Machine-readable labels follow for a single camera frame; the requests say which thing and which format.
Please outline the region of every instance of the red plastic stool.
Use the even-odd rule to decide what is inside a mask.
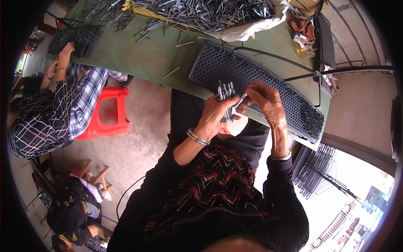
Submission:
[[[92,139],[97,137],[108,137],[126,133],[130,129],[130,122],[125,116],[125,97],[129,91],[125,87],[104,87],[98,98],[94,113],[87,129],[76,138],[76,140]],[[118,123],[113,125],[104,125],[101,122],[99,108],[103,99],[116,98],[118,102]]]

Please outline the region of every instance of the person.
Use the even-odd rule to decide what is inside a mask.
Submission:
[[[305,245],[309,224],[291,182],[279,93],[262,81],[246,93],[246,105],[257,102],[271,128],[264,197],[253,183],[270,128],[249,119],[239,135],[222,140],[220,120],[239,96],[204,105],[172,90],[167,149],[130,196],[108,251],[294,252]]]
[[[57,252],[74,251],[73,244],[82,246],[98,235],[98,228],[89,224],[89,220],[101,223],[102,200],[97,199],[101,193],[95,192],[94,195],[89,185],[70,174],[55,193],[46,221],[53,231],[52,246]]]
[[[32,159],[69,145],[89,125],[108,76],[123,86],[131,80],[123,73],[70,63],[73,51],[74,44],[68,43],[46,71],[40,90],[11,102],[8,145],[15,156]],[[48,90],[53,77],[55,92]]]

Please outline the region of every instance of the silver bracelet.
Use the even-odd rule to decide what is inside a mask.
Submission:
[[[193,133],[193,130],[195,130],[195,129],[190,128],[190,129],[188,129],[187,132],[186,132],[186,134],[187,134],[191,139],[193,139],[195,142],[197,142],[197,143],[199,143],[199,144],[201,144],[201,145],[203,145],[203,146],[207,146],[207,145],[210,144],[211,141],[206,141],[206,140],[203,140],[203,139],[199,138],[198,136],[196,136],[196,135]]]

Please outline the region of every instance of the metal bangle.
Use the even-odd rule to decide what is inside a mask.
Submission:
[[[207,145],[210,144],[211,141],[206,141],[206,140],[203,140],[203,139],[199,138],[198,136],[196,136],[196,135],[193,133],[193,130],[195,130],[195,129],[190,128],[190,129],[188,129],[187,132],[186,132],[186,134],[187,134],[191,139],[193,139],[195,142],[197,142],[197,143],[199,143],[199,144],[201,144],[201,145],[203,145],[203,146],[207,146]]]
[[[289,159],[291,158],[291,156],[292,156],[292,153],[291,153],[291,149],[290,149],[290,148],[288,148],[288,150],[289,150],[289,153],[288,153],[287,156],[284,156],[284,157],[274,157],[274,156],[271,156],[271,159],[274,160],[274,161],[285,161],[285,160],[289,160]]]

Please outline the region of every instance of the white plastic bag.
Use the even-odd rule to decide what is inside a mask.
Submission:
[[[210,35],[226,42],[234,42],[238,40],[246,41],[249,36],[255,38],[255,32],[271,29],[274,26],[281,24],[286,19],[285,13],[289,7],[288,1],[272,0],[272,3],[274,4],[274,17],[247,23],[230,29],[224,29],[222,31],[216,31]]]

